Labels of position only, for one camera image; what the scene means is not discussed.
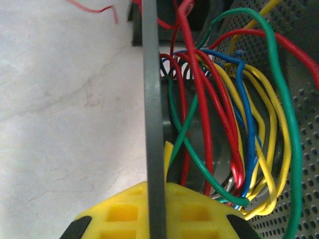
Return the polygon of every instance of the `red wire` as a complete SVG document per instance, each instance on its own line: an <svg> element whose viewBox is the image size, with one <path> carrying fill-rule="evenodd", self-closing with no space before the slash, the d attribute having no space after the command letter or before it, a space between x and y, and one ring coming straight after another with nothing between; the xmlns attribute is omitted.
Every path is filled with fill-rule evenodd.
<svg viewBox="0 0 319 239"><path fill-rule="evenodd" d="M159 57L168 59L171 62L171 64L173 65L173 67L175 68L176 77L177 77L177 81L178 81L178 88L179 88L179 97L180 97L180 106L181 106L181 120L182 120L182 123L184 124L186 116L187 116L187 101L186 101L185 84L184 84L183 76L181 73L181 68L172 56L163 53L163 54L160 54ZM182 176L180 179L180 184L182 186L186 185L188 171L189 171L189 163L190 163L190 155L189 155L186 147L184 148L184 155L185 155L184 166L183 166L183 170L182 170Z"/></svg>
<svg viewBox="0 0 319 239"><path fill-rule="evenodd" d="M208 114L208 106L207 106L207 99L205 95L204 85L201 81L201 69L198 65L196 59L196 52L195 52L195 45L191 36L190 27L187 22L187 14L190 12L190 5L193 6L193 0L184 0L178 9L178 19L179 24L184 36L186 48L189 51L189 64L191 70L194 74L194 81L195 81L195 88L198 95L198 102L199 102L199 110L201 115L202 121L202 129L203 129L203 136L204 136L204 147L205 147L205 162L208 171L213 174L213 145L212 145L212 136L211 136L211 127L209 121L209 114ZM211 186L206 181L204 186L204 194L210 195Z"/></svg>
<svg viewBox="0 0 319 239"><path fill-rule="evenodd" d="M222 35L217 41L215 41L209 49L214 49L217 47L223 40L235 36L235 35L242 35L242 34L248 34L248 35L255 35L260 37L265 37L265 33L262 30L256 30L256 29L237 29L230 31L224 35ZM282 36L279 33L275 33L276 40L289 52L291 52L294 56L296 56L304 65L309 69L311 72L313 79L315 81L315 85L317 90L319 91L319 65L317 62L313 60L307 53L305 53L302 49L294 45L291 41L289 41L287 38Z"/></svg>
<svg viewBox="0 0 319 239"><path fill-rule="evenodd" d="M142 0L132 0L133 3L137 4L139 6L140 12L142 12ZM178 7L178 3L177 0L173 0L174 3L174 7L176 9L176 6ZM171 26L168 23L162 21L161 19L158 18L158 24L166 29L175 29L176 25L177 25L177 20L175 21L174 25Z"/></svg>
<svg viewBox="0 0 319 239"><path fill-rule="evenodd" d="M216 69L214 66L213 62L211 59L202 51L196 50L197 55L202 58L208 68L211 74L213 75L213 78L216 81L217 87L219 89L219 92L221 94L221 98L224 103L224 107L226 108L227 116L224 112L223 106L221 105L218 96L216 95L216 92L214 91L213 86L211 85L210 81L208 78L202 74L203 77L202 79L204 80L204 84L207 87L207 90L214 102L215 108L220 116L220 119L223 123L228 142L230 145L230 148L232 150L232 157L231 157L231 170L235 179L235 192L234 195L238 196L241 192L241 188L243 186L244 180L245 180L245 174L244 174L244 166L243 162L241 160L241 156L239 153L238 149L238 131L237 131L237 126L236 126L236 121L234 117L234 112L232 109L232 106L229 101L229 97L225 88L225 85Z"/></svg>
<svg viewBox="0 0 319 239"><path fill-rule="evenodd" d="M101 13L101 12L104 12L105 10L111 8L112 11L113 11L113 16L114 16L114 22L115 24L118 24L119 22L119 19L118 19L118 15L116 13L116 9L113 5L110 5L110 6L106 6L105 8L103 9L100 9L100 10L95 10L95 9L90 9L90 8L87 8L86 6L78 3L77 1L75 0L66 0L67 2L71 3L72 5L76 6L77 8L83 10L83 11L86 11L86 12L91 12L91 13Z"/></svg>
<svg viewBox="0 0 319 239"><path fill-rule="evenodd" d="M215 66L213 65L210 58L205 53L203 53L200 50L196 50L196 53L207 63L209 70L211 71L213 77L216 79L216 83L217 83L218 87L223 88L221 90L221 97L224 100L224 105L225 106L228 105L227 108L230 107L230 110L233 113L225 86L222 83L220 75L218 74ZM176 56L182 58L186 62L189 62L189 57L186 56L184 53L176 53ZM239 150L238 150L238 135L237 134L234 135L235 132L233 131L233 129L229 123L229 120L225 114L223 106L220 103L220 100L217 96L217 93L215 92L212 84L210 83L210 81L204 75L204 73L202 71L201 71L201 80L205 84L206 89L207 89L207 91L208 91L208 93L209 93L209 95L214 103L214 106L218 112L218 115L221 118L221 122L223 124L225 133L226 133L228 141L229 141L230 148L232 150L231 169L232 169L232 173L234 175L235 185L236 185L235 186L236 191L234 192L234 195L239 195L241 188L243 186L245 177L244 177L244 167L243 167L243 164L241 161L241 156L240 156Z"/></svg>
<svg viewBox="0 0 319 239"><path fill-rule="evenodd" d="M176 42L178 30L179 30L179 24L176 25L176 27L175 27L175 29L174 29L174 32L173 32L173 35L172 35L172 37L171 37L171 41L170 41L170 52L169 52L169 54L170 54L171 56L174 54L174 45L175 45L175 42Z"/></svg>

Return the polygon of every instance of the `gray vertical strip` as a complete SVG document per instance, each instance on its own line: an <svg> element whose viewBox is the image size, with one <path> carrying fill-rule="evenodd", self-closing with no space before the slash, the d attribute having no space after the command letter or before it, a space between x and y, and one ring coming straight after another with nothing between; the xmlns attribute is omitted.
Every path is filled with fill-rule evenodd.
<svg viewBox="0 0 319 239"><path fill-rule="evenodd" d="M156 0L143 0L142 34L150 238L166 238L163 131Z"/></svg>

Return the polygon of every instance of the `green wire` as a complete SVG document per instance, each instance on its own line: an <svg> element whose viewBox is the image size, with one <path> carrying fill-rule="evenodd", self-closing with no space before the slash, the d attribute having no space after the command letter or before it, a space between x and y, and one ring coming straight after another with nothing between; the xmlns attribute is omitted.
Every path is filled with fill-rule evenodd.
<svg viewBox="0 0 319 239"><path fill-rule="evenodd" d="M198 104L198 97L197 94L194 96L193 102L191 103L191 106L189 108L189 112L187 114L187 117L184 122L184 126L182 129L182 125L178 119L177 116L177 111L175 108L175 102L174 102L174 93L173 93L173 80L166 75L166 78L168 79L168 102L169 102L169 108L170 108L170 113L173 119L173 122L179 132L179 135L176 139L176 142L174 144L172 156L170 158L169 165L173 162L179 147L183 144L185 144L190 156L194 160L194 163L198 166L198 168L201 170L201 172L204 174L206 180L210 183L210 185L216 190L217 193L219 193L223 198L225 198L227 201L232 202L233 204L240 205L240 206L247 206L249 204L249 200L247 198L242 198L242 197L235 197L228 193L217 181L216 179L210 174L204 163L201 161L195 150L192 148L186 133L187 129L189 128L191 124L191 120L194 116L194 113L197 108Z"/></svg>
<svg viewBox="0 0 319 239"><path fill-rule="evenodd" d="M270 24L256 11L250 8L236 8L228 10L218 16L212 23L210 24L209 30L206 33L204 39L198 45L198 48L203 47L204 43L208 40L210 32L213 26L219 22L221 19L225 18L228 15L234 14L249 14L252 16L264 29L267 43L268 43L268 54L269 61L271 66L271 71L274 76L281 100L284 108L284 112L286 115L291 148L292 148L292 163L291 163L291 214L287 226L286 233L284 235L284 239L292 239L295 238L297 233L298 224L301 218L302 211L302 189L301 189L301 181L302 181L302 168L303 168L303 152L301 149L301 142L299 136L299 129L297 125L296 115L294 111L293 104L291 102L291 96L289 88L285 82L285 78L283 76L278 51L277 51L277 43L275 39L274 31L272 30Z"/></svg>

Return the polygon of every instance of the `white surface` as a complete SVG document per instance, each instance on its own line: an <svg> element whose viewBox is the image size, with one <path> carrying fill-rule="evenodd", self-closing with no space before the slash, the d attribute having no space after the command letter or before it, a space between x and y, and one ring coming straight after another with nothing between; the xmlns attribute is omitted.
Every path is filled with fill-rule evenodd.
<svg viewBox="0 0 319 239"><path fill-rule="evenodd" d="M0 238L61 236L146 179L143 55L129 0L0 3Z"/></svg>

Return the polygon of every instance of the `yellow plastic part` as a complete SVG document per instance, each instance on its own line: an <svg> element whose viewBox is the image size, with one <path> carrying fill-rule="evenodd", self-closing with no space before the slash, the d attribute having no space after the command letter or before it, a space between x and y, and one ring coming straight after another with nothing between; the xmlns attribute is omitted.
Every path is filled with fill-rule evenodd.
<svg viewBox="0 0 319 239"><path fill-rule="evenodd" d="M166 178L173 145L164 148ZM81 239L149 239L148 184L137 184L79 214L91 216ZM239 239L226 218L232 207L174 183L165 184L168 239Z"/></svg>

